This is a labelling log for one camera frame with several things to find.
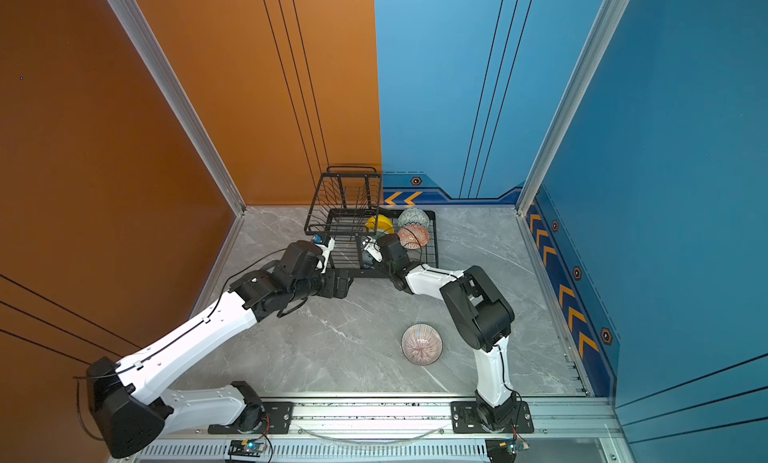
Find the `patterned bowl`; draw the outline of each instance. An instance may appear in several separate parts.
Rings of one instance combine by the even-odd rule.
[[[402,354],[417,365],[430,365],[440,358],[442,338],[430,325],[419,323],[402,334]]]

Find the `black bracket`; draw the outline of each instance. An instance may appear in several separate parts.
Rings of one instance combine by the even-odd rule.
[[[513,433],[512,427],[521,435],[534,432],[533,418],[528,403],[519,401],[517,405],[518,407],[513,410],[514,416],[509,426],[501,433]],[[478,403],[476,401],[452,401],[451,418],[454,433],[490,433],[483,428],[478,417]]]
[[[270,416],[270,435],[287,435],[293,419],[292,401],[264,401],[264,411]],[[249,434],[260,435],[264,433],[264,425],[254,428]],[[208,427],[209,435],[232,435],[239,433],[234,425],[211,425]]]

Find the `orange wall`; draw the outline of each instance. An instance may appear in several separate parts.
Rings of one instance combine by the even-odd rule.
[[[137,1],[247,204],[381,167],[373,0]]]
[[[0,1],[0,273],[147,345],[234,215],[106,0]],[[0,301],[117,353],[0,305],[0,329],[84,362],[137,349],[4,279]],[[104,461],[74,411],[87,365],[5,333],[0,353],[0,459]]]

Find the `yellow chevron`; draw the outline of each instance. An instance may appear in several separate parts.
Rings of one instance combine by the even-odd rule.
[[[402,191],[396,191],[395,193],[392,194],[391,197],[389,197],[386,200],[384,200],[384,203],[386,203],[388,205],[395,206],[396,205],[395,198],[398,198],[400,196],[400,194],[402,194]]]
[[[587,320],[584,318],[584,315],[573,309],[573,307],[568,309],[568,328],[571,329],[571,331],[574,330],[574,316],[576,318],[579,318],[584,323],[587,323]]]
[[[561,308],[563,307],[563,293],[565,293],[566,295],[571,295],[574,298],[576,298],[576,295],[574,295],[573,290],[571,290],[565,285],[560,285],[560,307]]]
[[[541,247],[540,243],[542,242],[542,236],[543,237],[548,237],[549,233],[547,233],[544,230],[536,230],[536,248],[540,248]]]
[[[547,266],[547,253],[552,253],[553,255],[558,254],[558,252],[554,251],[554,248],[544,245],[544,267],[545,268]]]
[[[542,218],[538,215],[531,215],[531,235],[533,235],[533,220],[539,220],[541,221]]]
[[[585,334],[579,332],[578,334],[578,354],[581,356],[581,359],[584,359],[584,343],[587,343],[592,348],[594,348],[594,351],[599,352],[598,344],[593,342],[589,336],[586,336]]]
[[[406,198],[406,203],[408,203],[411,206],[415,205],[415,203],[413,203],[413,199],[416,198],[418,195],[420,195],[422,193],[424,193],[424,192],[423,191],[417,191],[416,193],[414,193],[410,197]]]

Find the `black wire basket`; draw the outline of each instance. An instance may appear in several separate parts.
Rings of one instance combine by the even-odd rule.
[[[356,278],[386,278],[372,267],[370,255],[362,251],[362,241],[377,236],[380,215],[392,221],[395,231],[399,230],[396,219],[403,210],[381,208],[381,189],[382,175],[373,167],[328,167],[320,176],[304,233],[326,232],[334,238],[336,243],[328,262],[331,268],[348,269]],[[408,255],[438,267],[435,212],[426,213],[429,242],[421,249],[409,250]]]

